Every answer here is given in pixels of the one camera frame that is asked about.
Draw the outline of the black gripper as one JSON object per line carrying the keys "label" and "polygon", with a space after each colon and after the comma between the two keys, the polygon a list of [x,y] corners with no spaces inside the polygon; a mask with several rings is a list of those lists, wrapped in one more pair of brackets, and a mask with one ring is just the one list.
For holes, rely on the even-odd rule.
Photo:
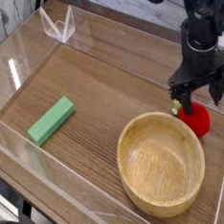
{"label": "black gripper", "polygon": [[224,52],[215,49],[212,54],[183,56],[168,85],[171,98],[180,101],[186,115],[192,111],[191,93],[204,85],[209,86],[215,105],[219,104],[224,95]]}

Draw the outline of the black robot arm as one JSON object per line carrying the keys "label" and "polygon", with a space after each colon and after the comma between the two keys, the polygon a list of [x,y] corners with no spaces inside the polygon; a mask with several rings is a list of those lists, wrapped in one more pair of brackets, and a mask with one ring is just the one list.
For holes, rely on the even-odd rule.
{"label": "black robot arm", "polygon": [[182,22],[182,62],[168,80],[171,97],[192,113],[191,94],[207,85],[212,100],[224,95],[224,0],[183,0],[188,18]]}

